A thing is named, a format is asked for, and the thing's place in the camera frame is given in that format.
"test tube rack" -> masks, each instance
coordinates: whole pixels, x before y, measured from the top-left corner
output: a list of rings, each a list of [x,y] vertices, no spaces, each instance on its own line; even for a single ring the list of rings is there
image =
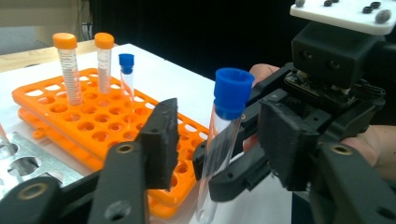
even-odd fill
[[[47,137],[92,171],[103,167],[108,149],[122,141],[133,141],[144,126],[157,101],[134,90],[134,112],[121,95],[120,81],[111,79],[110,93],[98,91],[98,71],[79,71],[82,105],[67,102],[63,77],[54,77],[17,88],[14,101],[21,106],[19,116],[35,130],[33,138]],[[172,217],[195,184],[192,155],[207,137],[207,128],[177,114],[178,164],[171,189],[148,190],[150,213]]]

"orange screw cap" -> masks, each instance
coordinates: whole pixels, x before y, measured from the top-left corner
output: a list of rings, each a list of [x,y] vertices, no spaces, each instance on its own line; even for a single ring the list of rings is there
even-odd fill
[[[97,33],[95,35],[95,45],[99,49],[112,49],[114,37],[108,33]]]
[[[77,39],[75,35],[68,33],[58,33],[52,36],[53,45],[57,49],[76,49]]]

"blue screw cap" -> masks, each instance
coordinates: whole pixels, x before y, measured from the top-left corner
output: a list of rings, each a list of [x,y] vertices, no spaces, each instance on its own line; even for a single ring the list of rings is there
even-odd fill
[[[134,55],[133,54],[119,54],[121,72],[125,75],[132,74],[134,71]]]
[[[237,68],[220,68],[216,71],[216,114],[227,120],[237,119],[245,109],[251,93],[254,76]]]

